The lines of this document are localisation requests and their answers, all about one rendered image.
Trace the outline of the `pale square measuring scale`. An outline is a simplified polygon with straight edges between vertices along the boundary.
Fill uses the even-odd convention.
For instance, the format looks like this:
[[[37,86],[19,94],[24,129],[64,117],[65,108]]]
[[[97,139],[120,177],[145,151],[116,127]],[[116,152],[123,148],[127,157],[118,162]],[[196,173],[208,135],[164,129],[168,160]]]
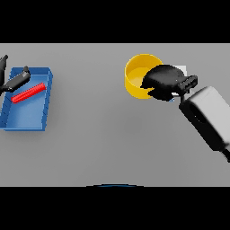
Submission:
[[[187,76],[187,69],[186,66],[174,66],[177,67],[178,69],[180,69],[183,72],[184,76]],[[173,98],[170,100],[170,102],[175,102],[177,100],[184,100],[184,95],[180,96],[178,93],[172,93]]]

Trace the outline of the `blue tray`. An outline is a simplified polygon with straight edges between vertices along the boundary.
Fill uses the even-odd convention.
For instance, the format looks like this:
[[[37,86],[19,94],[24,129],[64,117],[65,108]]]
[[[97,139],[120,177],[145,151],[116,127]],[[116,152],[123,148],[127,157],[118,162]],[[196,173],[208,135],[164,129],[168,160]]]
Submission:
[[[50,91],[53,74],[49,67],[29,67],[30,81],[14,93],[4,94],[0,111],[0,129],[5,131],[44,131],[49,114]],[[44,83],[46,89],[22,102],[13,103],[11,98],[37,84]]]

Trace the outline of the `dark robot left hand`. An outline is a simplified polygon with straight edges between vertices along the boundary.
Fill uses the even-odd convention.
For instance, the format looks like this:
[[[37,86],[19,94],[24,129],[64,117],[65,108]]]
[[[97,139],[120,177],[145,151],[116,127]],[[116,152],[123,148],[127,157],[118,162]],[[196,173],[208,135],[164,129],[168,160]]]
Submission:
[[[27,66],[23,68],[20,74],[9,80],[8,82],[4,81],[4,71],[6,69],[6,60],[8,59],[7,55],[0,57],[0,95],[4,92],[13,93],[24,84],[28,83],[31,79],[31,72]]]

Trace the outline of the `dark robot right hand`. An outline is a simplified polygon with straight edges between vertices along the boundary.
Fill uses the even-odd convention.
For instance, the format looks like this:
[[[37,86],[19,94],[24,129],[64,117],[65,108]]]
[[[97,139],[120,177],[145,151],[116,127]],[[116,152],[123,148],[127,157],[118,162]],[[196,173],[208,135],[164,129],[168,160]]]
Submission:
[[[141,88],[151,89],[147,94],[157,100],[169,102],[173,93],[184,96],[198,84],[196,75],[185,76],[175,66],[159,65],[150,69],[143,78]]]

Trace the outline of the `yellow bowl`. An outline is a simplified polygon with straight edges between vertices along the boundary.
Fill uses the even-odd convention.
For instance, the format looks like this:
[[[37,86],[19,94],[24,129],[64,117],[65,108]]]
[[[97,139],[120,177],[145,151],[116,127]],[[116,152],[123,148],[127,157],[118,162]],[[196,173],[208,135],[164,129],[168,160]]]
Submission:
[[[141,84],[146,73],[162,63],[160,58],[152,54],[137,54],[132,57],[124,69],[124,86],[127,92],[139,100],[150,99],[148,93],[151,88],[141,88]]]

